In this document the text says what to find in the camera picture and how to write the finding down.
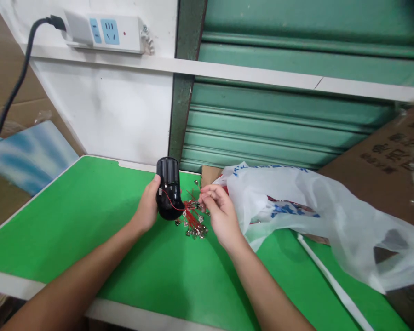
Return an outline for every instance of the power strip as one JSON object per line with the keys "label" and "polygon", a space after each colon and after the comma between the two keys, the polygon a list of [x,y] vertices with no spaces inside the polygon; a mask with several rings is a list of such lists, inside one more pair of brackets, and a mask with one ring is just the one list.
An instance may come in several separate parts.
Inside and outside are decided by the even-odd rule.
{"label": "power strip", "polygon": [[144,54],[143,21],[138,16],[78,13],[65,10],[66,32],[71,47]]}

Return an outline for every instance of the hand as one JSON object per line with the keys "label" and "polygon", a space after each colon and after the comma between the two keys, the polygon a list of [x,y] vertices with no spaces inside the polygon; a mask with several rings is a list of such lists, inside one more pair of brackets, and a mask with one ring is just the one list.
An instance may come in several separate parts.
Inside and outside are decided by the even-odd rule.
{"label": "hand", "polygon": [[206,207],[209,209],[212,228],[228,253],[247,245],[239,228],[235,206],[222,186],[211,184],[203,187],[198,202],[203,212]]}
{"label": "hand", "polygon": [[147,232],[155,224],[158,213],[156,192],[158,191],[160,183],[160,176],[155,175],[153,180],[146,186],[138,204],[137,211],[128,226],[139,229],[141,232]]}

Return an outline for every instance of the white wall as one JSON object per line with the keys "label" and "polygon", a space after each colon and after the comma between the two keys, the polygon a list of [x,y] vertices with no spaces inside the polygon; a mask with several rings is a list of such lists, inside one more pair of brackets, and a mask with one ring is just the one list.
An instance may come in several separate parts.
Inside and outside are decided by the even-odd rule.
{"label": "white wall", "polygon": [[[0,0],[0,13],[17,42],[26,43],[32,23],[63,17],[61,6],[140,16],[155,56],[174,57],[177,0]],[[35,44],[67,48],[47,24],[37,30]],[[173,74],[43,59],[31,65],[88,154],[150,165],[167,155]]]}

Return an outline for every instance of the dark green door frame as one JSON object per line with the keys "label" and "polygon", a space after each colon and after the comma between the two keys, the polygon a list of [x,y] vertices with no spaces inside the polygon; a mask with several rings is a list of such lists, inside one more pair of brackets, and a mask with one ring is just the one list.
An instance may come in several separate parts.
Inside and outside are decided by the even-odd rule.
{"label": "dark green door frame", "polygon": [[[180,0],[176,58],[198,60],[207,0]],[[170,122],[169,156],[181,160],[187,117],[189,115],[195,77],[173,75],[172,118]]]}

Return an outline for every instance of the green rolling shutter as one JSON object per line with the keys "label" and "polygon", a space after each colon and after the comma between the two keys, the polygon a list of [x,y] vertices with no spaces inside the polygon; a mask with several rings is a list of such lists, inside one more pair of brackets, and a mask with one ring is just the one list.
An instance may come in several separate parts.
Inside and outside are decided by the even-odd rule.
{"label": "green rolling shutter", "polygon": [[[414,86],[402,1],[209,0],[199,61]],[[181,168],[317,170],[395,116],[393,102],[197,77]]]}

